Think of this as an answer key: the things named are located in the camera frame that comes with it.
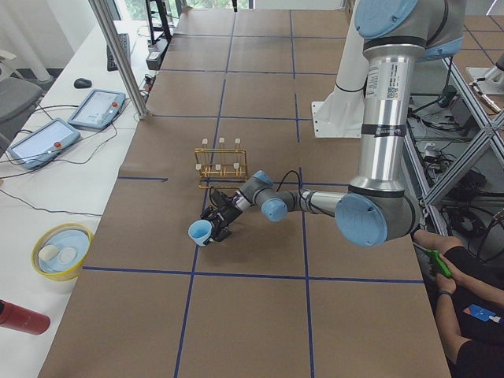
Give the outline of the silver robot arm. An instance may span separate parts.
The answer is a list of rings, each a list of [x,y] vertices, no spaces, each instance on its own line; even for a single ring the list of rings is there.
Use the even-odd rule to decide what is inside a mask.
[[[274,188],[262,171],[233,195],[214,191],[213,204],[188,230],[199,245],[220,242],[251,206],[272,222],[304,211],[335,219],[359,246],[410,233],[418,205],[399,179],[414,66],[455,55],[463,40],[463,1],[358,1],[351,17],[334,91],[313,104],[319,136],[357,136],[361,153],[347,193]]]

